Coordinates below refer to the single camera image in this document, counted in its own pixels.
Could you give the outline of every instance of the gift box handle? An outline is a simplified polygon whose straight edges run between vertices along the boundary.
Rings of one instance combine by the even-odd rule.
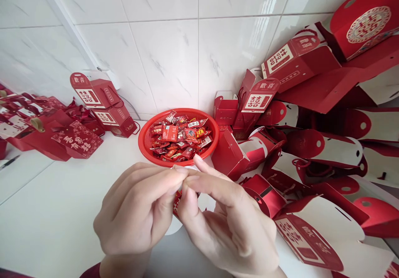
[[[39,118],[32,118],[30,123],[38,132],[44,133],[46,131],[43,127],[43,122]]]

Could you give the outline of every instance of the red gift box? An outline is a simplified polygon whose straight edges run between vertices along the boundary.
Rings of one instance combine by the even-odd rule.
[[[261,211],[270,218],[274,218],[287,204],[284,197],[259,174],[255,174],[243,183],[242,187],[258,202]]]
[[[20,151],[32,150],[33,147],[27,144],[24,139],[33,130],[19,116],[0,114],[0,137],[18,148]]]
[[[291,203],[275,219],[278,232],[306,264],[349,278],[383,277],[394,254],[362,244],[358,223],[327,199],[308,196]]]
[[[264,78],[280,81],[279,93],[307,79],[341,65],[326,43],[321,44],[318,33],[305,29],[262,64]]]
[[[349,61],[399,30],[399,0],[346,0],[316,25],[335,56]]]
[[[231,91],[216,93],[213,118],[218,125],[232,125],[238,111],[238,98]]]
[[[399,36],[395,35],[344,63],[342,68],[316,75],[276,97],[325,114],[359,82],[367,81],[397,64]]]
[[[277,143],[262,128],[256,129],[250,139],[237,143],[231,132],[225,131],[212,155],[213,166],[227,175],[232,181],[256,169],[274,149],[284,142]]]
[[[295,192],[314,194],[306,185],[306,167],[308,165],[308,161],[283,152],[279,148],[268,156],[263,166],[262,176],[283,195]]]
[[[79,72],[71,74],[70,81],[88,108],[108,108],[121,101],[111,81],[105,79],[89,81],[84,74]]]
[[[363,156],[363,148],[358,140],[314,129],[290,132],[285,150],[300,158],[338,168],[354,168]]]
[[[73,158],[88,159],[103,142],[99,136],[88,130],[78,120],[58,129],[60,131],[51,139],[65,146],[66,152]]]
[[[368,236],[381,238],[399,237],[399,210],[375,198],[360,185],[362,178],[345,176],[312,185],[323,197],[345,210],[362,226]]]
[[[114,136],[128,138],[131,135],[136,135],[140,130],[140,125],[136,125],[132,117],[128,117],[121,126],[113,126],[111,127],[111,132]]]
[[[118,107],[111,106],[106,109],[94,108],[92,111],[102,124],[121,126],[130,117],[130,114],[124,105],[121,107],[119,105],[120,103]]]

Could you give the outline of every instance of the candy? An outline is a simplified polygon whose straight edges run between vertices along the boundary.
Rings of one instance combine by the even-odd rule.
[[[162,125],[154,126],[151,130],[151,135],[155,136],[160,134],[162,134]]]
[[[163,141],[177,141],[177,126],[174,125],[164,125],[162,128],[162,140]]]
[[[188,128],[198,128],[198,127],[204,126],[204,124],[207,120],[208,120],[208,118],[202,119],[202,120],[190,121],[190,123],[187,124],[187,127]]]
[[[172,124],[176,123],[176,111],[172,110],[169,115],[166,117],[166,121],[169,121]]]
[[[184,130],[184,133],[186,134],[186,141],[187,142],[198,143],[198,140],[195,137],[196,134],[197,134],[197,130],[196,129],[186,128]]]

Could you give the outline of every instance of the white tile wall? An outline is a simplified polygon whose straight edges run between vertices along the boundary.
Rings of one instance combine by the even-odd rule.
[[[211,113],[217,91],[237,92],[247,68],[344,0],[62,1],[147,120],[176,107]],[[67,102],[69,73],[87,67],[46,0],[0,0],[0,82]]]

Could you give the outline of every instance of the sleeve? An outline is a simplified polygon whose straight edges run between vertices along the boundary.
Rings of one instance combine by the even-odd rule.
[[[86,272],[80,276],[80,278],[101,278],[100,277],[100,263],[89,268]]]

